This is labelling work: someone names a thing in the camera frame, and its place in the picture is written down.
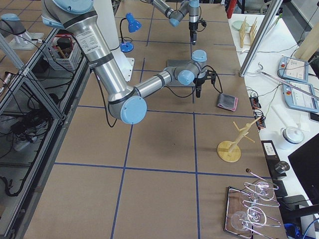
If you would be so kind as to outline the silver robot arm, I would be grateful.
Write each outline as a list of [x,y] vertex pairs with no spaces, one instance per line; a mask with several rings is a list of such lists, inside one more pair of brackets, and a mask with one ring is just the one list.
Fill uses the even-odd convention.
[[206,21],[201,17],[201,7],[198,0],[183,0],[178,9],[171,8],[163,0],[149,0],[148,2],[163,13],[173,27],[177,27],[188,14],[190,42],[192,45],[196,44],[198,25],[206,27]]
[[126,124],[137,124],[146,115],[145,97],[171,82],[195,89],[215,73],[206,70],[207,55],[195,50],[191,60],[183,65],[168,66],[162,72],[135,86],[129,86],[122,74],[108,42],[117,39],[114,12],[111,1],[94,0],[43,0],[42,21],[45,25],[71,32],[89,67],[108,92],[108,111]]

